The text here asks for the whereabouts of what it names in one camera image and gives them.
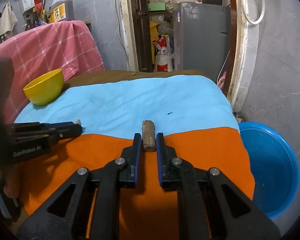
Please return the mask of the brown cylindrical scrap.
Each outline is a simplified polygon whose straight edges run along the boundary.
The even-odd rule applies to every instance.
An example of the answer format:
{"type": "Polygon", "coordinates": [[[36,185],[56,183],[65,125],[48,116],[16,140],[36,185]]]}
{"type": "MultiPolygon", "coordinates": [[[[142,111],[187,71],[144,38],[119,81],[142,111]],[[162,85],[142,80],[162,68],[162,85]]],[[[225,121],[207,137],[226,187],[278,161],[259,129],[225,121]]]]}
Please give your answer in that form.
{"type": "Polygon", "coordinates": [[[142,145],[146,152],[155,152],[155,126],[153,121],[145,120],[142,122],[142,145]]]}

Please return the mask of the yellow plastic bowl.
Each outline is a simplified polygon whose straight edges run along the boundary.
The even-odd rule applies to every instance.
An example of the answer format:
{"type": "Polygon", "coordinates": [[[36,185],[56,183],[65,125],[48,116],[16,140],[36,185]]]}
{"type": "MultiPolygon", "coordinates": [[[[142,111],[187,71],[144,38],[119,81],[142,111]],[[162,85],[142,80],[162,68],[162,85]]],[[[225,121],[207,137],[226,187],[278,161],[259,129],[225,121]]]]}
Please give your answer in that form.
{"type": "Polygon", "coordinates": [[[63,85],[63,71],[55,69],[28,83],[23,92],[33,104],[43,106],[53,102],[61,94],[63,85]]]}

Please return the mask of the blue plastic basin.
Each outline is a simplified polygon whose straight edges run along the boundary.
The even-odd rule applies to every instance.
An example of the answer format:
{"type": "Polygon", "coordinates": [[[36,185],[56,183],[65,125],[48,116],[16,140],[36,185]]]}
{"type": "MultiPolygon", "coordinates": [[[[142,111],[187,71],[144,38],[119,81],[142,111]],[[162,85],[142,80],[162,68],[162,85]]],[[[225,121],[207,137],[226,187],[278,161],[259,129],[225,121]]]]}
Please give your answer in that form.
{"type": "Polygon", "coordinates": [[[271,219],[292,204],[299,187],[299,165],[288,141],[258,122],[242,122],[239,131],[255,178],[253,202],[271,219]]]}

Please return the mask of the pink plaid cloth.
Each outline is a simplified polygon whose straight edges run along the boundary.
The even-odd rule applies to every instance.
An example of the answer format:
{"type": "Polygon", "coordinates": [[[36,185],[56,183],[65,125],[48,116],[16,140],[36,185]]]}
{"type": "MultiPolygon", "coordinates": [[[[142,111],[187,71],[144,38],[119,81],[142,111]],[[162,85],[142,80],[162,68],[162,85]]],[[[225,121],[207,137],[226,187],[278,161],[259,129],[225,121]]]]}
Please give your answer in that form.
{"type": "Polygon", "coordinates": [[[0,57],[12,60],[14,79],[4,108],[5,122],[12,123],[29,103],[23,88],[35,78],[62,69],[65,80],[104,71],[95,40],[83,21],[39,26],[0,44],[0,57]]]}

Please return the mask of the striped blue orange brown cloth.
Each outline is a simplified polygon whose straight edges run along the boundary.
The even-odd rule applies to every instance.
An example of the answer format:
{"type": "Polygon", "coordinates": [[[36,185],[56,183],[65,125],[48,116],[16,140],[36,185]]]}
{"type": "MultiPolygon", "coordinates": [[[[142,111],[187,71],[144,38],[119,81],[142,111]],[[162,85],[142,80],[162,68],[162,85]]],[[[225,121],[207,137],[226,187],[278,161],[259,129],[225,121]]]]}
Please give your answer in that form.
{"type": "Polygon", "coordinates": [[[67,89],[46,106],[26,105],[16,121],[80,120],[84,133],[20,167],[20,200],[34,213],[80,167],[104,167],[151,120],[177,156],[194,167],[219,168],[249,198],[255,180],[230,102],[201,75],[134,79],[67,89]]]}

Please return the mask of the dark sauce bottles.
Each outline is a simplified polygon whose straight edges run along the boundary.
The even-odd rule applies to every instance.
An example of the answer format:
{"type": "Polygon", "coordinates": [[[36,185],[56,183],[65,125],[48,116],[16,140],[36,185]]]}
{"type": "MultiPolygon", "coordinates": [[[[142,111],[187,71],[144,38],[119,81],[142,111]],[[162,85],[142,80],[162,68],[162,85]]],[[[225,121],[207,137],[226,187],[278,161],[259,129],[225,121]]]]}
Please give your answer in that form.
{"type": "Polygon", "coordinates": [[[25,31],[33,29],[38,26],[47,25],[46,22],[39,19],[37,8],[32,9],[33,20],[30,19],[30,15],[26,15],[26,24],[24,25],[25,31]]]}

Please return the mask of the white hanging towel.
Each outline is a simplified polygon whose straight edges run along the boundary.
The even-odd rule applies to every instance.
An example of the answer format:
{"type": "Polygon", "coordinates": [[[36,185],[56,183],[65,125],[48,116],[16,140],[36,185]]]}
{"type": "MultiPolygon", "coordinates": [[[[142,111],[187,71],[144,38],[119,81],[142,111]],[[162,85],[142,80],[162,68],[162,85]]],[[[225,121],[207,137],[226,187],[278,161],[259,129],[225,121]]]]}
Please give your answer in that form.
{"type": "Polygon", "coordinates": [[[5,3],[1,13],[0,36],[4,35],[4,37],[8,39],[13,36],[13,28],[18,20],[9,1],[5,3]]]}

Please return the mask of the large oil jug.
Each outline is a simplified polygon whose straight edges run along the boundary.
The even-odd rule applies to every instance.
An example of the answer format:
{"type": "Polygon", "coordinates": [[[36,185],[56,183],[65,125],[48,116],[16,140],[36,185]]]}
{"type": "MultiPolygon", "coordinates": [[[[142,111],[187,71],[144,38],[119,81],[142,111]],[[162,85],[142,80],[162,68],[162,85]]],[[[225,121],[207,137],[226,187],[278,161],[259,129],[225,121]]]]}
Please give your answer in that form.
{"type": "Polygon", "coordinates": [[[50,23],[73,21],[74,19],[72,0],[53,0],[50,8],[50,23]]]}

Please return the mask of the red white sack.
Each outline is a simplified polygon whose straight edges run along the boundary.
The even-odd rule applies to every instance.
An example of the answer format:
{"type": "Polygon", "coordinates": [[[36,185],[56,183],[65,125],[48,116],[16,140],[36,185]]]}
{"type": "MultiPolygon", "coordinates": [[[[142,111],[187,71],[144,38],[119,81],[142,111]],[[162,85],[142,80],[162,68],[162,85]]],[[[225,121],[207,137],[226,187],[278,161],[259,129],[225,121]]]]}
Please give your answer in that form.
{"type": "Polygon", "coordinates": [[[154,71],[155,72],[172,72],[172,52],[170,47],[170,37],[165,34],[154,42],[158,52],[155,56],[154,71]]]}

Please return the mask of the dark wooden door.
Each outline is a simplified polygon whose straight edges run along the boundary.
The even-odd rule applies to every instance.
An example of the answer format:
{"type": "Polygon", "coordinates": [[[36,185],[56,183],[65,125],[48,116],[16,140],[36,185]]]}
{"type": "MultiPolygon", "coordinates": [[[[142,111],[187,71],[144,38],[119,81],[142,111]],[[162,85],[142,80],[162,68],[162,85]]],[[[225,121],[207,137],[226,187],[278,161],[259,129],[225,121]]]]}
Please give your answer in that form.
{"type": "Polygon", "coordinates": [[[133,28],[140,72],[153,72],[147,0],[131,0],[133,28]]]}

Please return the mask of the green box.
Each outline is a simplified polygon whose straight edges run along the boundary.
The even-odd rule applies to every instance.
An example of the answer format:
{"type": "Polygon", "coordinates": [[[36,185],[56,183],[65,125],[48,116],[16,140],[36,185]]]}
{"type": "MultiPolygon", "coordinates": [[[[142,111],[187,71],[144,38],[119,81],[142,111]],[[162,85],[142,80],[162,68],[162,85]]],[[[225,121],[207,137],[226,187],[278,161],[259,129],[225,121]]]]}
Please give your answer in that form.
{"type": "Polygon", "coordinates": [[[148,3],[148,11],[165,11],[166,5],[164,2],[151,2],[148,3]]]}

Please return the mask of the grey refrigerator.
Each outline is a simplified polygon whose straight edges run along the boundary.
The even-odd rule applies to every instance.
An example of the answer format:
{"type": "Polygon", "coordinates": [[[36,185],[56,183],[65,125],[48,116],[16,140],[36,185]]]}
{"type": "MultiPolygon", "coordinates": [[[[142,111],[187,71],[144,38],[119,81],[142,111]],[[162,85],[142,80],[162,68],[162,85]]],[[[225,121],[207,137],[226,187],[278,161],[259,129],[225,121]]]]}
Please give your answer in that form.
{"type": "Polygon", "coordinates": [[[230,48],[230,8],[180,2],[173,9],[175,70],[199,70],[217,82],[230,48]]]}

